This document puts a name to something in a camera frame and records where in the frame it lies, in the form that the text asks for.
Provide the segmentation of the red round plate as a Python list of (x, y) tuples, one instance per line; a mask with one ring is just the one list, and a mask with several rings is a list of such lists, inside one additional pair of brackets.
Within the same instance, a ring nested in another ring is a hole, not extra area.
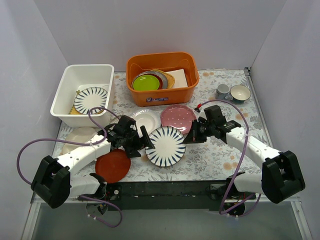
[(108, 184), (113, 184), (122, 180), (130, 167), (131, 159), (127, 157), (126, 152), (122, 149), (115, 149), (97, 158), (95, 172)]

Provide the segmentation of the yellow bamboo mat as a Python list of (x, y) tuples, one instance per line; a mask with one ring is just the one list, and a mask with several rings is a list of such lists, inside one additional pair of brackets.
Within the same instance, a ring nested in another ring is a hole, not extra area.
[[(77, 90), (76, 91), (76, 96), (78, 96), (79, 94), (80, 94), (80, 90)], [(100, 113), (102, 113), (104, 110), (102, 109), (102, 110), (100, 110), (100, 111), (98, 111), (98, 112), (96, 112), (96, 113), (94, 113), (95, 115), (96, 114), (100, 114)], [(76, 109), (75, 109), (75, 105), (73, 104), (72, 105), (72, 108), (70, 109), (70, 111), (69, 111), (69, 113), (68, 113), (69, 115), (81, 115), (82, 113), (80, 113), (80, 112), (78, 112)]]

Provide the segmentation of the pink polka dot plate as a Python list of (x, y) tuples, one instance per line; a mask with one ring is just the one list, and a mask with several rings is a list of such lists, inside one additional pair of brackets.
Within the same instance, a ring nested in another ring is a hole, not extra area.
[(162, 111), (160, 122), (163, 127), (176, 128), (185, 135), (189, 133), (192, 122), (196, 118), (191, 108), (181, 104), (174, 104)]

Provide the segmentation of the blue striped plate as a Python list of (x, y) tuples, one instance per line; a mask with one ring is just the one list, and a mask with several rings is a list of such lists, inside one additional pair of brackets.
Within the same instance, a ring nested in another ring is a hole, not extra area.
[(105, 107), (108, 92), (101, 87), (93, 86), (80, 91), (73, 102), (77, 112), (86, 115), (90, 109), (95, 107)]
[(184, 135), (177, 128), (163, 126), (149, 134), (154, 148), (145, 148), (148, 160), (158, 167), (170, 167), (177, 164), (186, 153)]

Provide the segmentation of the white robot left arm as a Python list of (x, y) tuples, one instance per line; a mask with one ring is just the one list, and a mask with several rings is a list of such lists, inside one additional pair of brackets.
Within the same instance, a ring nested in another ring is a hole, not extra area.
[(86, 176), (76, 174), (115, 149), (124, 148), (128, 158), (135, 158), (140, 156), (141, 149), (154, 147), (146, 128), (137, 128), (133, 118), (123, 115), (117, 123), (100, 130), (84, 146), (57, 158), (44, 157), (30, 188), (53, 209), (71, 197), (101, 200), (107, 193), (107, 180), (96, 173)]

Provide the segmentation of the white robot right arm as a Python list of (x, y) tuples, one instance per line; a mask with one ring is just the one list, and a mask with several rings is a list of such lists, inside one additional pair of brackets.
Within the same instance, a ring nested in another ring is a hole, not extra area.
[(244, 192), (265, 195), (278, 204), (306, 188), (297, 159), (291, 152), (281, 152), (253, 136), (236, 121), (227, 121), (218, 105), (204, 109), (205, 117), (194, 120), (184, 144), (204, 143), (215, 137), (252, 160), (261, 170), (258, 174), (234, 173), (227, 179), (226, 192), (237, 199)]

